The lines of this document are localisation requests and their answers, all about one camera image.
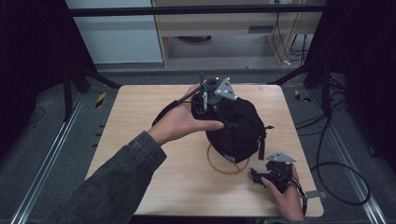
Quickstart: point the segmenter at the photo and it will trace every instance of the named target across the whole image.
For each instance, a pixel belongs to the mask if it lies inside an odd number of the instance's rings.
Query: gray carpet floor
[[[182,45],[183,41],[174,43]],[[191,52],[187,49],[182,51],[186,55]],[[239,52],[232,58],[228,58],[228,63],[239,57],[249,57],[248,54]],[[195,52],[194,55],[204,55],[202,58],[195,56],[195,67],[177,66],[177,58],[183,58],[181,51],[173,52],[167,69],[139,69],[125,72],[103,72],[102,75],[122,84],[194,84],[199,80],[199,76],[205,73],[207,77],[230,77],[232,83],[258,83],[263,84],[274,81],[286,75],[293,69],[293,66],[279,65],[276,67],[271,61],[268,53],[260,54],[255,52],[251,60],[238,66],[208,65],[207,55],[202,52]],[[221,59],[226,55],[215,54]],[[255,65],[266,62],[267,67]],[[37,220],[42,218],[58,202],[64,200],[73,189],[85,178],[96,146],[100,140],[103,126],[106,124],[111,107],[117,96],[117,90],[112,90],[100,82],[88,78],[92,87],[87,93],[77,93],[73,90],[73,98],[82,97],[81,109],[78,112],[75,122],[65,139],[62,150],[57,161],[52,167],[48,180],[36,199],[29,219]],[[297,124],[307,119],[320,116],[321,112],[317,104],[297,100],[294,91],[299,90],[302,97],[309,97],[315,100],[320,87],[306,90],[302,84],[304,75],[300,75],[283,85],[283,92],[287,100],[290,113],[296,127]],[[106,99],[100,108],[95,108],[97,98],[101,92],[106,92]],[[334,95],[333,104],[343,100],[342,94]],[[64,98],[63,86],[58,85],[47,91],[43,91],[37,97],[37,108],[32,114],[30,123],[26,125],[19,140],[15,142],[12,153],[7,157],[4,165],[0,169],[0,221],[7,223],[21,204],[23,197],[35,179],[42,161],[47,156],[52,142],[63,125],[64,119]],[[332,125],[337,134],[341,137],[347,152],[355,162],[359,172],[367,179],[380,211],[385,217],[385,222],[375,222],[368,218],[366,208],[363,206],[353,206],[341,203],[332,195],[323,199],[324,215],[320,218],[309,219],[308,223],[396,223],[396,178],[389,168],[384,158],[381,156],[371,156],[368,144],[359,126],[356,124],[351,113],[348,112],[348,104],[340,104],[332,113]],[[300,141],[304,154],[310,167],[316,164],[320,133],[325,125],[321,120],[307,128],[299,129]],[[342,161],[334,143],[332,133],[326,131],[320,148],[320,161]],[[324,166],[320,168],[323,182],[337,196],[352,202],[358,202],[356,190],[351,184],[350,176],[344,168],[338,166]],[[316,171],[313,171],[314,179],[318,189],[325,190],[318,180]],[[284,221],[278,217],[271,217],[270,222]]]

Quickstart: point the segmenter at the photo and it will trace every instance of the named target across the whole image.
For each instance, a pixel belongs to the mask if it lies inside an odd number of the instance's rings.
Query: wooden table
[[[87,174],[90,176],[123,145],[147,130],[158,113],[170,102],[179,99],[190,85],[123,86],[113,105],[99,146]],[[286,100],[279,86],[233,85],[234,92],[253,103],[267,131],[265,155],[279,151],[293,157],[304,190],[315,190]],[[204,132],[193,133],[163,146],[168,158],[155,172],[137,215],[206,216],[206,217],[278,217],[270,192],[253,184],[250,167],[266,172],[257,153],[247,168],[237,175],[225,175],[208,163],[209,142]],[[223,171],[236,167],[224,160],[213,148],[210,160]],[[308,201],[307,217],[320,217],[320,199]]]

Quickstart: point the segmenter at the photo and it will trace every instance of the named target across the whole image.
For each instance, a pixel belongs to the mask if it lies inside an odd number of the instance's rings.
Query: forearm
[[[42,223],[128,223],[165,158],[150,135],[139,134]]]

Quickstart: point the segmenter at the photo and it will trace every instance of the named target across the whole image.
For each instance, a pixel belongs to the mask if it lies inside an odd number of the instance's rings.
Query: floor
[[[293,49],[301,49],[302,38],[296,41]],[[194,84],[199,76],[230,77],[232,83],[268,83],[285,76],[304,60],[297,59],[290,65],[276,63],[266,39],[262,35],[253,36],[212,36],[173,38],[169,64],[165,68],[136,68],[123,72],[104,71],[101,75],[122,85],[125,84]],[[333,74],[342,80],[343,76]],[[318,150],[320,161],[338,161],[356,168],[371,187],[371,198],[364,206],[349,205],[336,200],[336,197],[349,202],[359,202],[365,197],[364,183],[345,168],[324,166],[320,168],[324,180],[320,181],[316,171],[314,180],[320,191],[335,192],[322,200],[325,213],[320,218],[310,218],[308,223],[396,223],[396,178],[385,160],[373,157],[368,150],[365,137],[356,125],[353,115],[348,112],[347,102],[342,94],[332,90],[334,105],[332,123],[323,138],[320,132],[325,119],[303,128],[312,118],[322,116],[320,109],[320,86],[307,90],[301,74],[282,85],[290,113],[298,128],[308,164],[316,164]],[[117,90],[111,90],[102,83],[88,78],[92,87],[88,93],[73,90],[74,102],[78,103],[78,113],[64,127],[63,87],[56,86],[42,92],[37,97],[37,108],[26,125],[18,142],[13,146],[12,155],[0,170],[0,223],[8,223],[13,217],[25,220],[39,220],[61,200],[67,197],[75,186],[80,184],[89,168],[95,148],[100,140]],[[295,91],[300,91],[304,99],[297,99]],[[100,93],[106,92],[106,99],[100,108],[95,108]],[[43,161],[49,155],[60,130],[65,130],[66,138],[58,142],[60,150],[52,155],[55,161],[50,165],[45,181],[37,183]],[[27,194],[35,187],[37,194]],[[264,219],[256,218],[257,223]],[[283,222],[281,218],[270,217],[270,223]]]

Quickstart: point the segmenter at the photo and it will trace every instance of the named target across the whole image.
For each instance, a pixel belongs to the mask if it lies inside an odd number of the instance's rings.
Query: person's left hand
[[[192,86],[186,92],[192,92],[199,84]],[[222,129],[224,124],[217,120],[198,120],[192,116],[191,103],[183,103],[166,113],[160,121],[148,130],[148,133],[159,144],[177,140],[190,133],[199,131],[214,131]]]

